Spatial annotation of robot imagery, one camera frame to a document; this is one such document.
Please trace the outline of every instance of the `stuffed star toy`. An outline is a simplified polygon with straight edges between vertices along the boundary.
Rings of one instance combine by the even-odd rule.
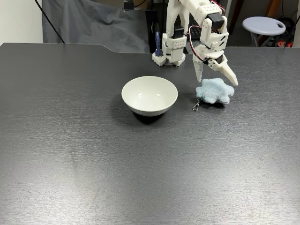
[[[228,104],[229,97],[233,94],[233,87],[225,84],[221,78],[204,79],[200,86],[196,88],[196,97],[210,104],[215,102]]]

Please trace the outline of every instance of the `bowl rim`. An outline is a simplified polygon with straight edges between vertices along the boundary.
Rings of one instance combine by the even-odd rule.
[[[128,102],[126,102],[125,99],[124,99],[124,97],[123,97],[123,91],[124,91],[124,88],[125,88],[126,85],[128,85],[130,82],[132,82],[132,81],[134,81],[134,80],[137,80],[137,79],[140,79],[140,78],[144,78],[144,77],[156,77],[156,78],[159,78],[159,79],[163,79],[163,80],[168,81],[171,85],[173,85],[173,87],[174,87],[175,90],[176,90],[176,97],[175,97],[174,101],[173,101],[171,104],[169,104],[167,107],[165,107],[165,108],[162,108],[162,109],[159,109],[159,110],[151,110],[151,111],[146,111],[146,110],[143,110],[143,109],[139,109],[139,108],[133,107],[132,105],[128,104]],[[164,79],[164,78],[162,78],[162,77],[159,77],[159,76],[140,76],[140,77],[137,77],[137,78],[135,78],[135,79],[132,79],[132,80],[128,81],[128,82],[124,85],[124,87],[122,88],[121,95],[122,95],[123,101],[124,101],[129,107],[131,107],[131,108],[133,108],[133,109],[135,109],[135,110],[139,110],[139,111],[142,111],[142,112],[159,112],[159,111],[161,111],[161,110],[164,110],[164,109],[167,109],[167,108],[171,107],[171,106],[176,102],[177,97],[178,97],[178,91],[177,91],[176,86],[175,86],[171,81],[169,81],[169,80],[167,80],[167,79]]]

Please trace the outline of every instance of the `gray curtain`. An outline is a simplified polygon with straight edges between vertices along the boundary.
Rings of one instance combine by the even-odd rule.
[[[100,44],[115,52],[149,53],[145,12],[90,0],[43,0],[43,10],[66,43]],[[44,43],[60,39],[43,16]]]

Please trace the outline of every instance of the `stool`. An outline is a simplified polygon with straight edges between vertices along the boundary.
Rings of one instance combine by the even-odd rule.
[[[271,40],[271,38],[285,32],[285,25],[282,22],[263,16],[254,16],[245,19],[243,21],[243,28],[250,31],[252,41],[254,42],[256,47],[259,47],[258,39],[261,36],[269,36],[267,40],[265,40],[261,45],[261,47],[263,47],[268,41]]]

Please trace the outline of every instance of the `black cable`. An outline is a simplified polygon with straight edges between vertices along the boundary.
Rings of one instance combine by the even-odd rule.
[[[298,12],[298,10],[296,10],[295,12],[293,12],[293,14],[291,15],[291,17],[295,14],[295,13],[297,13]]]
[[[39,9],[42,11],[42,13],[44,14],[44,16],[46,17],[47,21],[50,23],[50,25],[52,26],[53,30],[55,31],[55,33],[57,34],[57,36],[61,39],[61,41],[65,44],[64,40],[61,38],[60,34],[56,31],[55,27],[52,25],[52,23],[50,22],[49,18],[47,17],[46,13],[43,11],[42,7],[39,5],[37,0],[34,0],[37,4],[37,6],[39,7]]]
[[[284,1],[285,1],[285,0],[282,0],[282,2],[281,2],[282,16],[285,14],[284,11],[283,11],[283,2],[284,2]]]
[[[293,32],[294,32],[294,30],[295,30],[295,28],[296,28],[296,25],[297,25],[299,19],[300,19],[300,16],[298,16],[298,19],[297,19],[295,25],[293,26],[293,28],[292,28],[292,30],[291,30],[291,32],[290,32],[290,34],[289,34],[289,37],[288,37],[287,41],[285,42],[285,47],[286,47],[287,43],[290,41],[290,39],[291,39],[291,37],[292,37],[292,35],[293,35]]]
[[[162,18],[162,24],[161,24],[161,34],[164,33],[164,27],[165,27],[165,0],[163,0],[163,18]]]
[[[142,3],[138,4],[137,6],[135,6],[135,8],[136,8],[136,7],[139,7],[139,6],[142,5],[142,4],[144,4],[145,1],[146,1],[146,0],[142,1]]]

